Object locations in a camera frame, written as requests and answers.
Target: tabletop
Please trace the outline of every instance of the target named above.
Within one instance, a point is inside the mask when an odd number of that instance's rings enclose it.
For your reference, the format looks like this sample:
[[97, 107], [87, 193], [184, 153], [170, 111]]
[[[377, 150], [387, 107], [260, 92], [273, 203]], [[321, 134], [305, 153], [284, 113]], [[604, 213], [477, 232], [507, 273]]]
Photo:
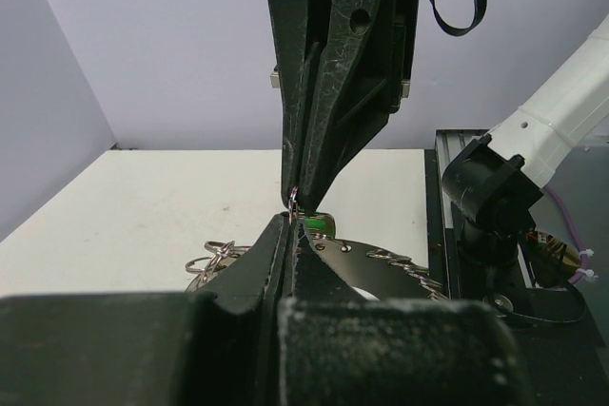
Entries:
[[[281, 152], [103, 154], [0, 243], [0, 296], [183, 291], [207, 240], [252, 244], [280, 198]], [[422, 150], [365, 150], [320, 211], [337, 236], [427, 265]]]

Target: white wall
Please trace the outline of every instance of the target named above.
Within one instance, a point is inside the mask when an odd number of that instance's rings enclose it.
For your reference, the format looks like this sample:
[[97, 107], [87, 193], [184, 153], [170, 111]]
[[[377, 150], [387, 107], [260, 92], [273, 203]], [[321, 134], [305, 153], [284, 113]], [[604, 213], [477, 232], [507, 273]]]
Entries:
[[[438, 0], [467, 25], [472, 0]], [[266, 0], [49, 0], [122, 146], [279, 147]], [[609, 12], [609, 0], [489, 0], [444, 35], [422, 0], [411, 97], [374, 146], [429, 146], [524, 102]], [[236, 108], [237, 115], [231, 115]]]
[[0, 241], [113, 142], [47, 1], [0, 0]]

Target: green object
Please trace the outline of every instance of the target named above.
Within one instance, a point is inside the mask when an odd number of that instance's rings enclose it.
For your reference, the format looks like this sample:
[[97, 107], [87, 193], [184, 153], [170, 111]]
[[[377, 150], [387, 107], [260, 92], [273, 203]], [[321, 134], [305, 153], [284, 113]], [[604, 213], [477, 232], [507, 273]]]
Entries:
[[305, 217], [304, 222], [313, 233], [325, 235], [328, 238], [336, 238], [336, 223], [334, 218], [327, 213], [316, 213]]

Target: white tube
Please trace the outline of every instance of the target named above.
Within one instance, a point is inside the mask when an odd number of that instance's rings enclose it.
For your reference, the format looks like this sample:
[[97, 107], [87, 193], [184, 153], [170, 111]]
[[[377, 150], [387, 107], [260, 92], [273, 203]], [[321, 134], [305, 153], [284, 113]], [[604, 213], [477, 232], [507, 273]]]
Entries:
[[509, 118], [491, 129], [489, 147], [544, 187], [583, 137], [609, 115], [609, 16]]

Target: gray floor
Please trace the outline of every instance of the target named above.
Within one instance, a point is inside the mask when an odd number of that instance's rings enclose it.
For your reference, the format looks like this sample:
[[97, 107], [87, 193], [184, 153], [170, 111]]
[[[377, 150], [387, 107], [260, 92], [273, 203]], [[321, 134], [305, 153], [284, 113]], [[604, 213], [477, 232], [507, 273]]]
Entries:
[[[609, 341], [609, 145], [588, 150], [574, 149], [550, 183], [562, 197], [587, 247], [595, 251], [591, 268], [599, 275], [593, 282], [582, 280], [579, 288], [586, 297], [597, 326]], [[558, 208], [544, 197], [533, 208], [538, 228], [564, 240], [568, 236]]]

